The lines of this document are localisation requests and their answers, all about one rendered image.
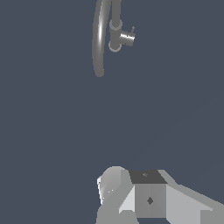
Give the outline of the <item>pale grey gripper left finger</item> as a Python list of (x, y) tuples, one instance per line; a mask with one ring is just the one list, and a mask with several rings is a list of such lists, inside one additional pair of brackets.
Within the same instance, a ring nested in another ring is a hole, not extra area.
[(131, 210), (119, 212), (119, 208), (133, 185), (128, 170), (121, 166), (109, 167), (98, 179), (101, 206), (95, 224), (137, 224), (136, 214)]

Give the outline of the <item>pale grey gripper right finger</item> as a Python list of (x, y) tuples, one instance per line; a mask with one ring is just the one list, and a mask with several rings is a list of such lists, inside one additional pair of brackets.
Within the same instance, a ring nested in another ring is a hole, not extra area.
[(179, 185), (165, 170), (129, 170), (137, 218), (170, 224), (224, 224), (224, 205)]

